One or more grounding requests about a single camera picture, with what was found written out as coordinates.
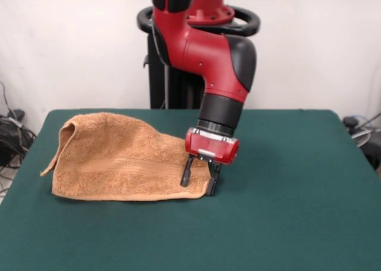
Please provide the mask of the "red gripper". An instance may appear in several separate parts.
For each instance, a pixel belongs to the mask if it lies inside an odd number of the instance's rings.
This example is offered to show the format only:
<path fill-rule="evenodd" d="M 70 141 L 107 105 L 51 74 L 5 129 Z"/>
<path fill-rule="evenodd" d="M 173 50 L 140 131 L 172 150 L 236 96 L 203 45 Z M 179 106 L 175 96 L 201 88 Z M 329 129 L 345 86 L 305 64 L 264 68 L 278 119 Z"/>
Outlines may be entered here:
<path fill-rule="evenodd" d="M 189 154 L 180 185 L 187 187 L 191 177 L 191 167 L 195 159 L 207 158 L 216 163 L 209 163 L 210 180 L 206 196 L 213 196 L 216 190 L 222 164 L 231 164 L 237 156 L 240 142 L 236 138 L 218 135 L 195 127 L 189 128 L 185 137 L 185 150 Z"/>

